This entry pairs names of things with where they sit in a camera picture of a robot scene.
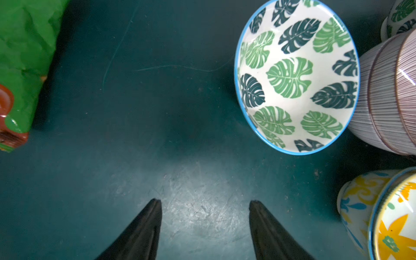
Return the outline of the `yellow blue floral bowl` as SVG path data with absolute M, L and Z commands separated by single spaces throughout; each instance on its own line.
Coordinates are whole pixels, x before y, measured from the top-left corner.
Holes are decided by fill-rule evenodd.
M 358 251 L 367 258 L 370 219 L 380 194 L 392 178 L 411 170 L 370 171 L 346 182 L 340 189 L 336 206 L 341 222 Z

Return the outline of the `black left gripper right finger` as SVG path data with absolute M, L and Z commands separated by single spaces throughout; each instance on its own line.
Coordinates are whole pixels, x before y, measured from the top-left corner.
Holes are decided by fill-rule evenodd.
M 249 204 L 249 224 L 258 260 L 312 260 L 261 201 Z

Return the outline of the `yellow flower leaf bowl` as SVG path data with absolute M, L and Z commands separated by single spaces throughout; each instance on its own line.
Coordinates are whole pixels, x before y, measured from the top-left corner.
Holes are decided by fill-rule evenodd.
M 371 260 L 416 258 L 416 168 L 395 174 L 382 188 L 370 216 Z

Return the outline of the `green monstera leaf bowl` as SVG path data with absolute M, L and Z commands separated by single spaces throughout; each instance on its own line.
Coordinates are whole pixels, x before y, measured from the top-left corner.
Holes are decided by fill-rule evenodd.
M 241 110 L 270 147 L 294 156 L 330 146 L 351 122 L 360 68 L 353 38 L 320 1 L 268 1 L 238 41 Z

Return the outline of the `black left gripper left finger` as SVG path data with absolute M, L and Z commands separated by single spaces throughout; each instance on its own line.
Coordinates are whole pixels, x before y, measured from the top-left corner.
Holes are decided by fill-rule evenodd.
M 151 199 L 99 260 L 155 260 L 162 222 L 162 204 Z

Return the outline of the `green orange snack packet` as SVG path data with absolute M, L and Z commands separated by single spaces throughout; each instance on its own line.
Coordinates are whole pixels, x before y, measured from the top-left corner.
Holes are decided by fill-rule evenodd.
M 1 150 L 29 138 L 68 1 L 1 1 Z

